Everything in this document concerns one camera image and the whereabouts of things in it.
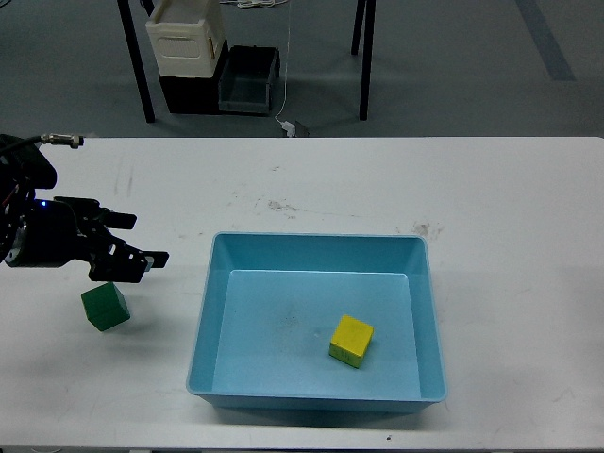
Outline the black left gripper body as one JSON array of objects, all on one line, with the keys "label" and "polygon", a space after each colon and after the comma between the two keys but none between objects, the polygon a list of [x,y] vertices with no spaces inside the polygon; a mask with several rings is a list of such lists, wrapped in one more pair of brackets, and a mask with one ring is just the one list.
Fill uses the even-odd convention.
[{"label": "black left gripper body", "polygon": [[81,229],[92,200],[55,197],[13,201],[2,210],[3,261],[10,267],[58,268],[89,262],[92,246]]}]

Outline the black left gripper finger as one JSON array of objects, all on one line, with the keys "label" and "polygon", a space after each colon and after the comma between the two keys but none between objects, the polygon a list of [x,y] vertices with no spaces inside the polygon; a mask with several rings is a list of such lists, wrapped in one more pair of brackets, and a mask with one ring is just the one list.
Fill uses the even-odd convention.
[{"label": "black left gripper finger", "polygon": [[92,198],[56,196],[54,200],[66,204],[73,211],[77,229],[83,234],[111,228],[131,230],[137,221],[135,214],[110,210]]},{"label": "black left gripper finger", "polygon": [[91,281],[140,283],[151,269],[164,268],[169,253],[145,251],[112,235],[95,235],[89,239],[88,263]]}]

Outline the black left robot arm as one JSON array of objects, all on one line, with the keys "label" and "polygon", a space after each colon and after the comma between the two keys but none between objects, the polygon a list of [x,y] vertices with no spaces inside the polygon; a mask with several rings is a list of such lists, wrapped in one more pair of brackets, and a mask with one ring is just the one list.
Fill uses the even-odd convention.
[{"label": "black left robot arm", "polygon": [[167,252],[140,250],[110,232],[132,229],[134,214],[109,210],[90,198],[36,197],[38,189],[52,189],[58,181],[39,149],[45,143],[77,149],[84,138],[1,136],[1,260],[13,268],[58,268],[80,260],[90,265],[90,280],[126,283],[138,283],[149,270],[164,267]]}]

